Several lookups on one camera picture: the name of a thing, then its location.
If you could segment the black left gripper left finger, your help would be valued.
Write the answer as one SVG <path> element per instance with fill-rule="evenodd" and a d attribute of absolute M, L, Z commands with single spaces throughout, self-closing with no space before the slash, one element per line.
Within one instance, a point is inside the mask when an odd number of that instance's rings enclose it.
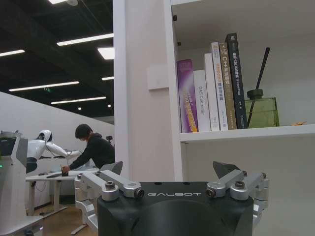
<path fill-rule="evenodd" d="M 97 213 L 93 199 L 101 197 L 105 201 L 115 201 L 120 194 L 127 198 L 140 199 L 145 192 L 137 181 L 131 181 L 115 173 L 122 162 L 113 163 L 102 170 L 81 171 L 74 180 L 75 205 L 82 212 L 84 225 L 98 231 Z"/>

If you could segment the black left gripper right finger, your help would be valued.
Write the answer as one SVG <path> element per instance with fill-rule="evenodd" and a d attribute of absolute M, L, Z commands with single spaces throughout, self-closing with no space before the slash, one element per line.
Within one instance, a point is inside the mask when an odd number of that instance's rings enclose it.
<path fill-rule="evenodd" d="M 208 182 L 206 196 L 210 199 L 222 198 L 229 191 L 232 199 L 246 201 L 253 200 L 253 226 L 261 220 L 262 212 L 268 207 L 269 179 L 263 172 L 248 174 L 233 164 L 213 162 L 213 168 L 219 178 Z"/>

